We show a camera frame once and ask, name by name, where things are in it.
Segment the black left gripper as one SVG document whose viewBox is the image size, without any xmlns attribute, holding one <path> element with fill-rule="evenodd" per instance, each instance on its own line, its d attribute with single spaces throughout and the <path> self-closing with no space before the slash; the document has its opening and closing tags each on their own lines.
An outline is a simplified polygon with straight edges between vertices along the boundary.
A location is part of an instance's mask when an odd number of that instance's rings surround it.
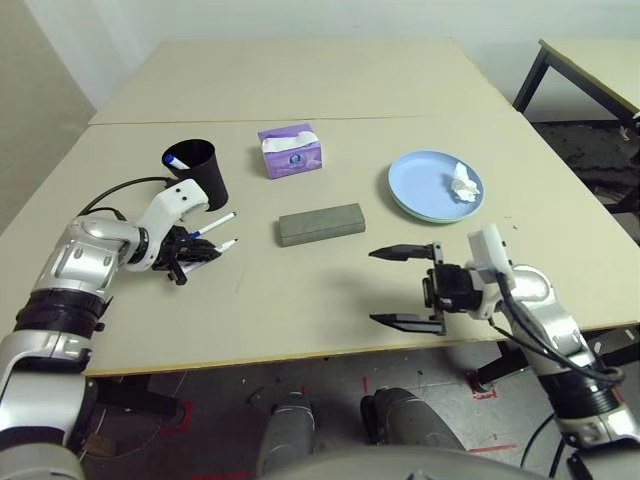
<svg viewBox="0 0 640 480">
<path fill-rule="evenodd" d="M 166 272 L 176 285 L 187 283 L 183 266 L 197 261 L 213 261 L 220 257 L 216 246 L 205 239 L 192 239 L 184 227 L 172 227 L 163 239 L 152 270 Z M 208 251 L 195 254 L 193 251 Z"/>
</svg>

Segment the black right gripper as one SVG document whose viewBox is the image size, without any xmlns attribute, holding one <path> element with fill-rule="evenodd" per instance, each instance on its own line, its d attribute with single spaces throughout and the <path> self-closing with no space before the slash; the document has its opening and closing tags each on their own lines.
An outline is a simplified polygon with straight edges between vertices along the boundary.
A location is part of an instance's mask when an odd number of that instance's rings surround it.
<svg viewBox="0 0 640 480">
<path fill-rule="evenodd" d="M 439 244 L 397 244 L 382 247 L 368 253 L 370 257 L 389 261 L 427 259 L 443 263 Z M 454 264 L 436 264 L 427 270 L 423 279 L 425 306 L 435 313 L 468 313 L 479 310 L 483 292 L 473 283 L 471 271 Z M 370 314 L 369 318 L 393 329 L 408 333 L 424 333 L 437 336 L 446 334 L 443 318 L 430 315 L 422 318 L 417 314 Z"/>
</svg>

